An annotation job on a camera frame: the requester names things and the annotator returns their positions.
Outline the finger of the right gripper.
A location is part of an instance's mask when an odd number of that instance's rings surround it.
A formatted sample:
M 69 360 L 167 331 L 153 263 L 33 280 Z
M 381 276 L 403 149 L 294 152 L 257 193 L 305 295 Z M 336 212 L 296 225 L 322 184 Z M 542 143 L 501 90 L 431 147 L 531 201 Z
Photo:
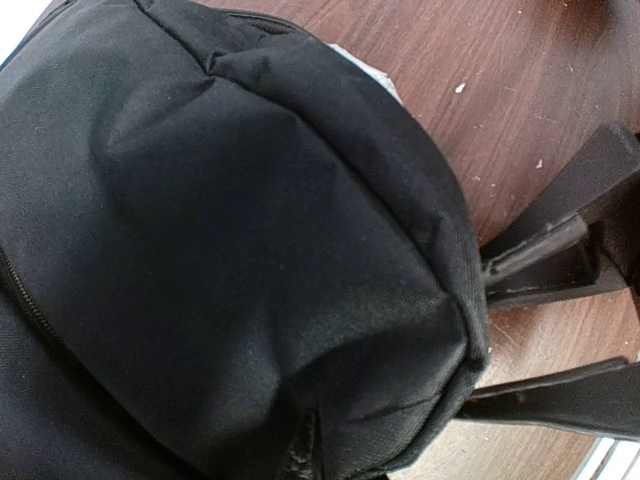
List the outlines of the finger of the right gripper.
M 481 250 L 492 309 L 630 289 L 639 295 L 639 136 L 600 126 Z
M 615 357 L 474 390 L 459 420 L 538 425 L 619 441 L 639 440 L 639 364 Z

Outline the black student backpack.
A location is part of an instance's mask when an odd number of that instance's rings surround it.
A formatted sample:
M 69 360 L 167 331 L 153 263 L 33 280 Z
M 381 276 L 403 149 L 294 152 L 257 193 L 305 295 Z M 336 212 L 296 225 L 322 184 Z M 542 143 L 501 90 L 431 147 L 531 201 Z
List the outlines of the black student backpack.
M 302 29 L 68 1 L 1 68 L 1 475 L 411 464 L 488 334 L 475 232 L 404 107 Z

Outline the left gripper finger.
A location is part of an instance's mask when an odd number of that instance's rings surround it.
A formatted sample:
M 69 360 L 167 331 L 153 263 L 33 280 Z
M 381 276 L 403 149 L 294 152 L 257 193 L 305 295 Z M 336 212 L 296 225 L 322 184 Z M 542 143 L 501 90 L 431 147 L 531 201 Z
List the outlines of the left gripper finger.
M 316 410 L 307 410 L 282 461 L 282 478 L 321 480 L 323 478 L 321 429 Z

